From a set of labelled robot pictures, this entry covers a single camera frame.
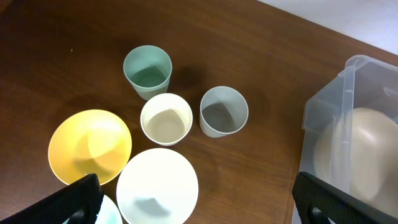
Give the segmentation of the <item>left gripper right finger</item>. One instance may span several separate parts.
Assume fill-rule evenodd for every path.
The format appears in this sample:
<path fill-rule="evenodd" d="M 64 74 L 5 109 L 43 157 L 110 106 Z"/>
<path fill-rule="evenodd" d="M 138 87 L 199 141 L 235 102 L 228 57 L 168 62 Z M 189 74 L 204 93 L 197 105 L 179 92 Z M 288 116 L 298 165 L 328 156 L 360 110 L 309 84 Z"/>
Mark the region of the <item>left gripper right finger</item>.
<path fill-rule="evenodd" d="M 397 223 L 397 219 L 346 194 L 308 172 L 299 172 L 292 189 L 302 224 Z"/>

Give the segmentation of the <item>grey cup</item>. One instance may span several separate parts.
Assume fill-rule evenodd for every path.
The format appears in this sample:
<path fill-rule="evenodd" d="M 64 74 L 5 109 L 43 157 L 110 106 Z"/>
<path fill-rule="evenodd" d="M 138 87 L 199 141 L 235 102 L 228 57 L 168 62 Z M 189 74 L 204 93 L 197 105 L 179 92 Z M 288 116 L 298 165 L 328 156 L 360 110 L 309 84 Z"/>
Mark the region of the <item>grey cup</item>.
<path fill-rule="evenodd" d="M 247 101 L 240 92 L 228 86 L 211 88 L 200 102 L 200 127 L 211 138 L 240 131 L 248 116 Z"/>

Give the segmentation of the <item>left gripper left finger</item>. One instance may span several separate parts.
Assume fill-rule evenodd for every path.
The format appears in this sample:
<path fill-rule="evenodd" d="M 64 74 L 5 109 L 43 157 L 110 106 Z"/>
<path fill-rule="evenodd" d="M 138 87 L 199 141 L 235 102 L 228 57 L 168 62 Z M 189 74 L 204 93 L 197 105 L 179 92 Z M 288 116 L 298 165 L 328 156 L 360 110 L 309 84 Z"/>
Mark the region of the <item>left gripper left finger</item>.
<path fill-rule="evenodd" d="M 104 192 L 96 174 L 88 174 L 43 200 L 1 220 L 1 224 L 91 223 L 101 209 Z"/>

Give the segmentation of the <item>cream large bowl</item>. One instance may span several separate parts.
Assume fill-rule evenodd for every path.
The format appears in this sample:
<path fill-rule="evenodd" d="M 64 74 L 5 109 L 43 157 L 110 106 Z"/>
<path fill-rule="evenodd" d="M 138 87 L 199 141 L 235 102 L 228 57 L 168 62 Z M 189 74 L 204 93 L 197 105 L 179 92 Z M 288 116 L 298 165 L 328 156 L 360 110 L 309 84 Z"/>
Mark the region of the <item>cream large bowl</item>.
<path fill-rule="evenodd" d="M 384 113 L 353 110 L 350 187 L 352 195 L 371 203 L 397 203 L 397 123 Z"/>

